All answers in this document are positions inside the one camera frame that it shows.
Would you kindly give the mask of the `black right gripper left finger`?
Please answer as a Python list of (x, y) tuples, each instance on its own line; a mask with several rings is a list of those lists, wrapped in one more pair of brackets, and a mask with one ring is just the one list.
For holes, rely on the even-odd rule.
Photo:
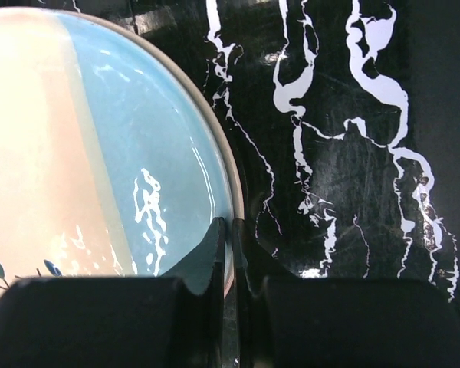
[(16, 281), (0, 298), (0, 367), (219, 367), (225, 222), (160, 277)]

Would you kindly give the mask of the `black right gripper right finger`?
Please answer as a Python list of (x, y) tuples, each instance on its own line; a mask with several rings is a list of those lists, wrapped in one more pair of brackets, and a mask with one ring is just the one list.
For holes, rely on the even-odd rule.
[(414, 280), (299, 278), (232, 224), (242, 367), (460, 367), (460, 319)]

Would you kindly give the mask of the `cream and blue leaf plate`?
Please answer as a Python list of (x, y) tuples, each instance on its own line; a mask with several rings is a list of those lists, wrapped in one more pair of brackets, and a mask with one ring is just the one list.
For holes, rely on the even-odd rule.
[(0, 8), (0, 297), (27, 277), (168, 274), (243, 215), (225, 133), (166, 54), (93, 15)]

